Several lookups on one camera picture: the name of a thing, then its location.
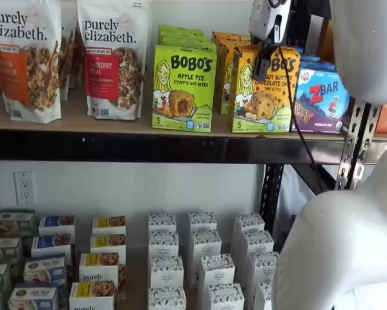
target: cartoon woman illustration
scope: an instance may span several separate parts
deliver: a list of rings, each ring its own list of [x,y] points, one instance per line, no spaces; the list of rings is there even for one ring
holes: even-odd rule
[[[235,106],[243,107],[246,103],[250,103],[253,95],[252,89],[252,71],[250,63],[246,63],[239,73],[238,94],[235,98]]]
[[[156,75],[153,83],[154,108],[169,109],[169,94],[172,91],[170,86],[170,66],[166,60],[161,60],[156,67]]]

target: purely elizabeth oat cup box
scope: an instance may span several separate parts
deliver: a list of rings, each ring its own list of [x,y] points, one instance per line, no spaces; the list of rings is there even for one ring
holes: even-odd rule
[[[158,233],[176,232],[176,214],[175,213],[149,213],[149,233],[156,231]]]
[[[8,301],[8,310],[58,310],[58,289],[54,285],[17,284]]]
[[[245,308],[252,310],[259,284],[271,285],[273,274],[277,266],[279,254],[277,252],[252,253],[247,264],[245,286]]]
[[[204,310],[243,310],[245,298],[238,283],[210,285]]]
[[[150,287],[183,287],[183,261],[181,256],[155,257],[150,263]]]
[[[216,230],[193,231],[190,235],[187,254],[187,279],[190,287],[196,287],[199,279],[200,259],[219,255],[222,240]]]
[[[110,218],[93,218],[92,235],[125,234],[126,218],[124,216],[113,216]]]
[[[248,231],[242,233],[239,259],[236,266],[236,276],[242,287],[246,285],[247,261],[251,257],[251,253],[272,252],[273,244],[273,239],[267,231]]]
[[[73,283],[70,310],[113,310],[114,284],[112,281]]]
[[[185,310],[186,296],[183,287],[149,289],[148,310]]]
[[[204,308],[205,292],[210,285],[233,283],[235,265],[230,254],[205,256],[200,260],[198,309]]]
[[[231,242],[231,254],[234,263],[238,263],[238,251],[240,248],[241,234],[250,230],[263,231],[265,223],[261,215],[256,213],[238,215],[233,223]]]

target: small white product box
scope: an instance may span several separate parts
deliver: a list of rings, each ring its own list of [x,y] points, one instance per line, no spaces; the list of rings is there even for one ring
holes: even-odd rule
[[[158,233],[176,232],[176,214],[175,213],[149,213],[149,233],[156,231]]]
[[[245,308],[247,310],[251,310],[255,303],[258,285],[272,283],[278,257],[277,252],[251,254],[247,262],[248,272],[245,286]]]
[[[181,256],[155,257],[150,262],[150,287],[183,287],[183,262]]]
[[[190,233],[187,250],[187,279],[190,287],[196,287],[199,279],[200,259],[219,255],[222,240],[217,230],[201,230]]]
[[[230,254],[202,257],[198,281],[198,309],[203,309],[210,285],[233,283],[235,265]]]
[[[149,261],[154,257],[179,255],[179,235],[176,232],[156,232],[149,234]]]
[[[73,283],[70,310],[113,310],[114,284],[112,281]]]
[[[185,310],[186,296],[183,287],[149,289],[148,310]]]
[[[238,215],[235,218],[231,242],[231,254],[234,263],[238,263],[241,234],[254,229],[263,231],[264,227],[265,223],[261,215],[256,213]]]
[[[216,230],[218,223],[214,218],[213,212],[190,212],[187,215],[189,221],[189,232],[208,230]]]
[[[245,298],[238,283],[210,285],[204,310],[243,310]]]
[[[102,234],[125,234],[126,218],[124,216],[113,216],[110,218],[93,218],[92,235]]]
[[[246,285],[247,261],[251,253],[272,252],[274,241],[268,231],[243,232],[240,242],[239,260],[236,265],[236,277],[242,287]]]
[[[259,284],[256,289],[255,303],[252,309],[255,310],[272,310],[271,285]]]

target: product packaging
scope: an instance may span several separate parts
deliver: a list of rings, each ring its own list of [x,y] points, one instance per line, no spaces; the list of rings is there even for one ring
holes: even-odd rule
[[[0,260],[8,260],[11,266],[11,276],[17,278],[23,260],[20,238],[0,238]]]
[[[251,230],[263,231],[265,223],[257,213],[238,215],[233,222],[233,233],[231,242],[231,254],[234,263],[238,263],[238,251],[242,233]]]
[[[204,310],[210,285],[233,283],[235,265],[230,254],[202,257],[198,281],[198,309]]]
[[[196,287],[199,280],[201,258],[219,255],[222,240],[217,230],[192,231],[187,249],[187,279],[190,287]]]
[[[78,0],[88,115],[136,119],[143,100],[148,0]]]
[[[282,47],[286,59],[291,98],[297,85],[300,54]],[[233,56],[229,126],[232,132],[288,132],[291,104],[282,58],[278,50],[271,56],[264,81],[252,79],[259,46],[237,46]]]
[[[148,310],[185,310],[186,296],[183,287],[149,289]]]
[[[277,252],[252,253],[247,264],[245,309],[252,310],[259,284],[271,285],[279,254]]]
[[[189,232],[215,230],[218,225],[213,212],[189,212],[187,220],[189,222]]]
[[[210,132],[216,52],[156,46],[152,126]]]
[[[58,289],[52,284],[17,284],[8,301],[8,310],[58,310]]]
[[[155,257],[150,262],[150,287],[183,287],[181,256]]]
[[[237,283],[210,285],[206,295],[204,310],[243,310],[244,308],[245,298]]]
[[[149,233],[175,233],[176,214],[175,213],[149,213]]]
[[[179,255],[179,235],[176,232],[149,233],[149,261],[154,257]]]
[[[236,277],[242,287],[246,285],[248,260],[251,253],[272,252],[274,241],[268,231],[252,230],[241,235],[238,263],[236,265]]]
[[[335,65],[312,61],[300,64],[295,117],[302,132],[340,134],[350,95]],[[295,124],[292,131],[297,131]]]
[[[102,234],[125,234],[126,219],[124,216],[113,216],[111,218],[93,218],[92,235]]]
[[[24,281],[30,284],[56,285],[59,309],[68,309],[67,269],[64,254],[27,259],[24,266]]]
[[[259,284],[256,289],[255,310],[272,310],[271,286],[268,284]]]
[[[112,281],[73,283],[70,309],[113,310],[114,283]]]
[[[0,1],[0,86],[12,120],[61,118],[59,0]]]

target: cardboard box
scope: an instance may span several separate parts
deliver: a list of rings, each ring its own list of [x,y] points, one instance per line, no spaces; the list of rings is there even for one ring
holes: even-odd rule
[[[125,233],[126,233],[126,218],[124,216],[92,219],[93,236],[100,236],[104,234],[125,234]]]
[[[259,284],[256,289],[255,303],[252,309],[272,310],[271,286],[269,284]]]
[[[277,252],[251,254],[246,276],[245,309],[252,310],[259,284],[271,285],[278,257]]]
[[[181,256],[152,258],[150,287],[183,287],[184,271]]]
[[[231,242],[231,254],[234,263],[238,263],[238,251],[242,233],[251,230],[263,231],[265,223],[257,213],[238,215],[233,223],[233,233]]]
[[[175,213],[149,213],[149,233],[156,231],[158,233],[176,232],[176,214]]]
[[[217,230],[193,231],[190,234],[187,251],[187,279],[190,287],[196,287],[199,280],[201,258],[219,255],[222,240]]]
[[[204,310],[243,310],[245,298],[238,283],[210,285]]]
[[[58,289],[51,284],[17,284],[8,301],[8,310],[58,310]]]
[[[149,261],[154,257],[179,255],[179,235],[175,232],[151,232],[149,234]]]
[[[70,310],[113,310],[114,284],[112,281],[73,283]]]
[[[210,285],[233,283],[235,265],[230,254],[205,256],[200,259],[198,309],[205,307],[205,292]]]
[[[251,253],[272,252],[273,239],[267,231],[248,231],[242,233],[238,264],[236,265],[236,277],[242,287],[246,285],[247,261]]]
[[[53,284],[58,287],[59,309],[68,308],[67,268],[64,254],[27,259],[24,281],[30,284]]]
[[[183,287],[149,289],[149,310],[185,310],[186,296]]]

